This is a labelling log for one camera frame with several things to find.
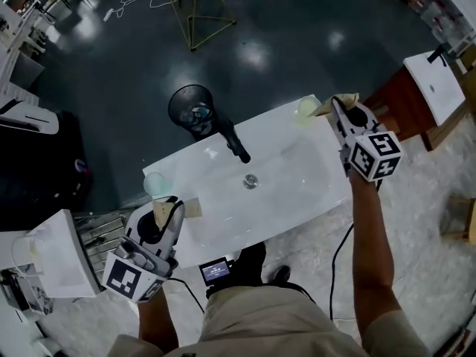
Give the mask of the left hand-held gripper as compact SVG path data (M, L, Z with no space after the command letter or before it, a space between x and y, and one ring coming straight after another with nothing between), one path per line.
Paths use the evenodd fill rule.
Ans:
M126 224L126 236L122 236L117 248L107 254L102 286L132 303L148 302L179 265L172 251L184 217L185 206L178 197L158 200L161 240L157 256L142 247L156 244L152 202L134 210Z

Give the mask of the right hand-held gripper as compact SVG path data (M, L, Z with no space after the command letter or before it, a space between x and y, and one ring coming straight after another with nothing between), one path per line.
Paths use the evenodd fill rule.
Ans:
M403 154L395 133L387 131L373 111L360 102L347 108L340 98L332 97L331 110L344 140L339 153L346 176L351 169L366 181L392 176Z

